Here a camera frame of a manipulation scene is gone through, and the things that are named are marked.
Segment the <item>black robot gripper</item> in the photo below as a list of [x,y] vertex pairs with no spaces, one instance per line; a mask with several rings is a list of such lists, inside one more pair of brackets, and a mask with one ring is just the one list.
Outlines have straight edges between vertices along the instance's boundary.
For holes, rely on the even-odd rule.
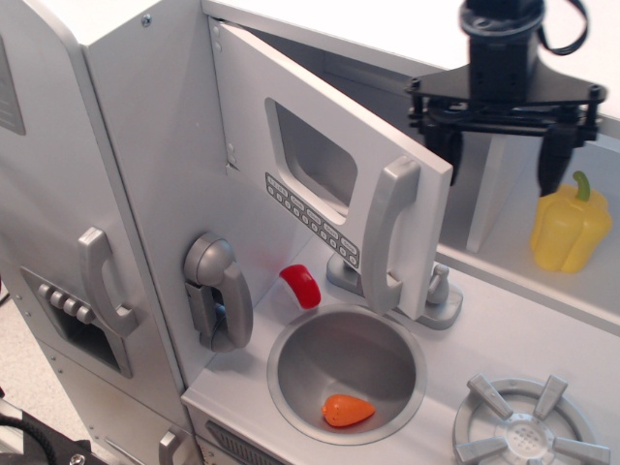
[[542,1],[465,1],[459,23],[469,39],[467,65],[412,79],[410,123],[427,149],[452,166],[453,185],[463,132],[542,138],[540,196],[554,194],[575,143],[595,140],[603,86],[548,68]]

